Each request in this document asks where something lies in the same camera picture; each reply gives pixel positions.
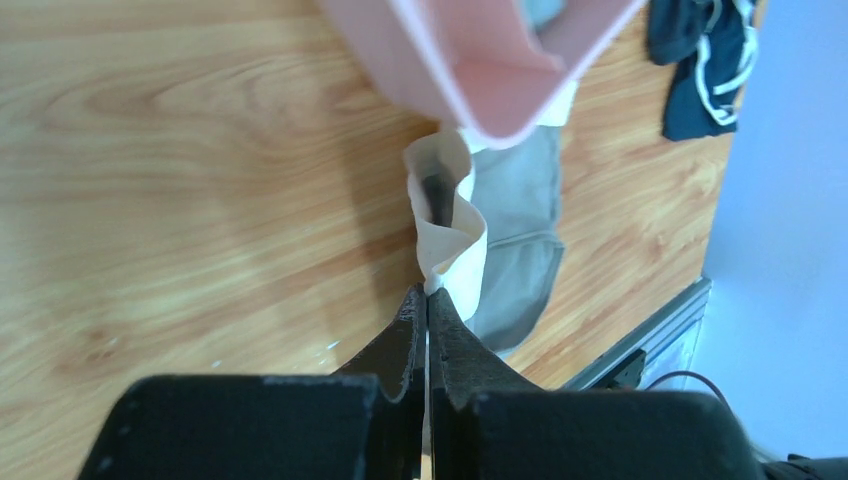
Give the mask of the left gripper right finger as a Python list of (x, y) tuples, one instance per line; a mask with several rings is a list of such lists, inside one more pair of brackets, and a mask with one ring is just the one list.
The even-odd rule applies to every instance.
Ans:
[(694, 392), (545, 390), (487, 350), (449, 294), (427, 301), (437, 479), (758, 479), (746, 435)]

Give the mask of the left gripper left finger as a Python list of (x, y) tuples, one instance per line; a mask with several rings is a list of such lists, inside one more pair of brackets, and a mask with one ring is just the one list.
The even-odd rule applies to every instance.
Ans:
[(328, 375), (157, 375), (108, 414), (83, 479), (414, 479), (426, 296)]

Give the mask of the grey underwear white waistband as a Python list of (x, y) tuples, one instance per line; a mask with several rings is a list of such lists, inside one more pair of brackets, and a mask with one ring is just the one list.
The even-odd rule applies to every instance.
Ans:
[(496, 150), (443, 127), (403, 152), (424, 288), (445, 289), (460, 319), (495, 354), (532, 333), (565, 253), (561, 134), (570, 82), (518, 144)]

